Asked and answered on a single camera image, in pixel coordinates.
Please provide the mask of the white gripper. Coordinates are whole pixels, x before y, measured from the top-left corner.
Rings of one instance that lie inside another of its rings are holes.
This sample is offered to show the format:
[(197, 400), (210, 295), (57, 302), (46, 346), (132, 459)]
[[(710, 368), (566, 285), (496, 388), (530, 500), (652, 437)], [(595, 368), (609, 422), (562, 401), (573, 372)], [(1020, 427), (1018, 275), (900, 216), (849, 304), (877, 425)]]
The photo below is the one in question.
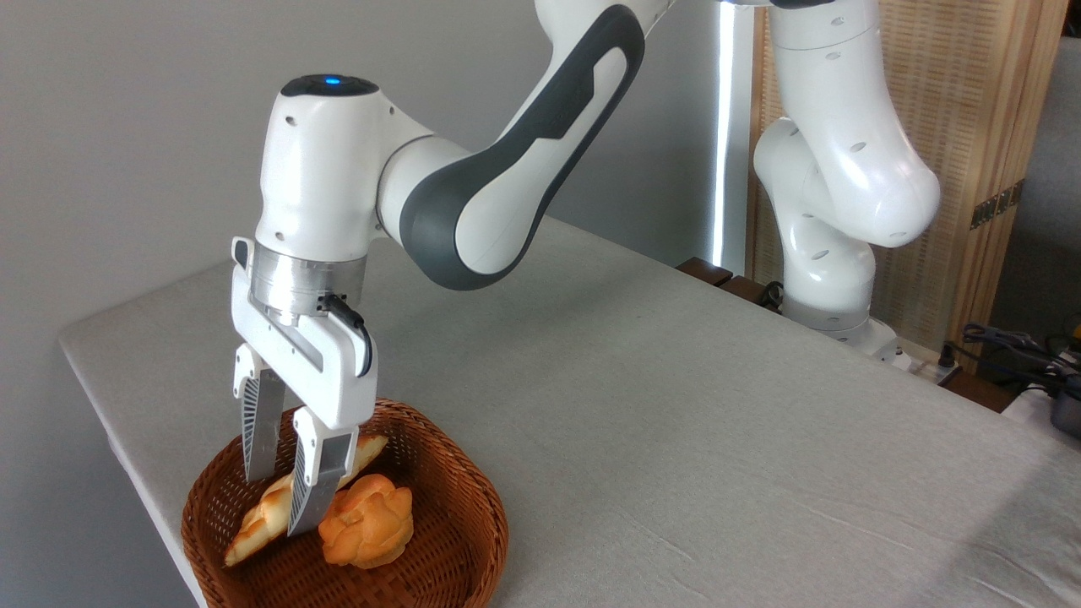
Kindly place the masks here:
[(256, 240), (231, 244), (233, 396), (241, 404), (246, 483), (273, 474), (285, 389), (307, 407), (296, 435), (286, 536), (316, 529), (351, 471), (358, 427), (373, 415), (378, 356), (358, 303), (368, 257), (289, 257)]

